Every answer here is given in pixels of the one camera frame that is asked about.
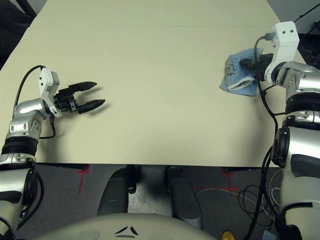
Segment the blue towel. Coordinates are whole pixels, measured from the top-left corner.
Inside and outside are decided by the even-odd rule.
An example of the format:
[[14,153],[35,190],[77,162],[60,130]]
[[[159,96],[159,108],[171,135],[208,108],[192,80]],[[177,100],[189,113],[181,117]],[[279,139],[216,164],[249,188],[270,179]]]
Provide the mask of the blue towel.
[[[257,49],[257,57],[263,52],[263,48]],[[222,90],[239,95],[257,95],[257,81],[253,72],[240,65],[242,59],[254,59],[254,48],[249,48],[230,55],[225,62],[225,75],[219,86]]]

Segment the yellow object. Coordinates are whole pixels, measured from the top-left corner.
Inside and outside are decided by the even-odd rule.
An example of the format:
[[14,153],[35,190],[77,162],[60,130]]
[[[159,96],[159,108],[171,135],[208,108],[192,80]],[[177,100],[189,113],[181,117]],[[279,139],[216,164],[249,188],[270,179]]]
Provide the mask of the yellow object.
[[230,231],[224,231],[221,235],[221,240],[236,240],[235,236]]

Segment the gray carpet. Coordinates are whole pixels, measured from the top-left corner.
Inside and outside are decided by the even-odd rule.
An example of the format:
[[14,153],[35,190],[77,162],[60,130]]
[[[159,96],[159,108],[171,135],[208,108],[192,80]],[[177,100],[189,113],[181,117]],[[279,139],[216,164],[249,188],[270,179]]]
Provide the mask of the gray carpet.
[[[79,173],[72,168],[37,164],[36,168],[45,185],[43,202],[35,215],[17,231],[17,239],[31,240],[51,230],[96,216],[109,177],[122,166],[91,164],[88,173]],[[142,167],[141,182],[137,186],[137,191],[129,196],[130,213],[171,215],[170,201],[164,188],[164,170],[163,166]],[[186,166],[183,170],[196,193],[210,188],[238,193],[247,185],[259,184],[260,178],[259,169],[237,171],[229,176],[222,174],[220,167]],[[268,182],[277,170],[277,168],[269,170]],[[279,187],[280,181],[279,172],[272,181],[272,187]],[[253,187],[251,190],[258,193],[257,188]],[[257,199],[250,194],[248,197],[254,202]],[[243,239],[251,219],[240,209],[236,195],[213,189],[200,193],[198,199],[203,212],[204,231],[220,239],[224,230],[230,230],[237,240]],[[253,203],[249,201],[245,203],[250,211],[254,210]],[[262,224],[270,222],[264,213],[259,215],[258,221]],[[252,239],[261,239],[263,232],[264,227],[256,226]]]

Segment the white wire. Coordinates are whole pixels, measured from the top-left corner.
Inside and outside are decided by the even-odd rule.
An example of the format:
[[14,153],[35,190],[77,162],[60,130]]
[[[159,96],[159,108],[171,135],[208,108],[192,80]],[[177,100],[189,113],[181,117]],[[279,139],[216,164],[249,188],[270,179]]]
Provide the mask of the white wire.
[[280,188],[279,188],[279,187],[274,187],[274,188],[272,188],[270,200],[273,199],[274,203],[275,203],[278,207],[280,207],[280,204],[276,201],[276,199],[275,199],[275,197],[274,197],[274,190],[279,190],[279,191],[280,191]]
[[278,173],[278,172],[280,172],[281,171],[281,169],[279,169],[278,171],[276,171],[273,175],[272,175],[272,177],[271,177],[271,179],[270,179],[270,182],[269,182],[269,196],[271,196],[271,190],[272,190],[272,188],[271,188],[271,183],[272,183],[272,180],[274,179],[274,177],[275,177],[275,175]]
[[[199,194],[203,193],[203,192],[206,192],[206,191],[210,191],[210,190],[218,190],[218,191],[222,191],[222,192],[226,192],[226,193],[230,193],[230,194],[234,194],[234,195],[237,195],[237,196],[240,196],[248,201],[250,201],[251,203],[257,205],[256,202],[254,202],[253,200],[251,200],[250,198],[246,197],[246,196],[243,196],[243,195],[240,195],[239,193],[236,193],[236,192],[233,192],[233,191],[228,191],[228,190],[224,190],[224,189],[220,189],[220,188],[207,188],[207,189],[204,189],[204,190],[201,190],[200,192],[198,192],[196,194],[196,196],[198,196]],[[262,204],[262,201],[261,201],[261,205],[262,207],[260,206],[261,209],[263,209],[263,211],[265,212],[265,214],[271,219],[271,220],[275,220],[272,216],[269,215],[269,213],[267,212],[267,210],[265,209],[264,205]]]
[[262,206],[262,209],[263,209],[263,211],[265,212],[265,214],[266,214],[271,220],[274,221],[275,218],[269,215],[269,213],[268,213],[267,210],[265,209],[265,206],[264,206],[264,204],[263,204],[263,201],[261,201],[261,206]]

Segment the beige table surface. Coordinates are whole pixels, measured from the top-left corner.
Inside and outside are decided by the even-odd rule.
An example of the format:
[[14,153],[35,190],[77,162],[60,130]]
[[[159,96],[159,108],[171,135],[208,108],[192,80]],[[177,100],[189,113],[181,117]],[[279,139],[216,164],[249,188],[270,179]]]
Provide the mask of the beige table surface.
[[[278,21],[266,0],[48,0],[0,72],[1,144],[23,76],[42,64],[58,73],[60,89],[97,82],[76,98],[107,104],[57,119],[38,162],[260,166],[272,119],[259,96],[219,85],[227,57]],[[21,101],[40,96],[39,74]],[[267,101],[283,112],[285,91],[273,88]]]

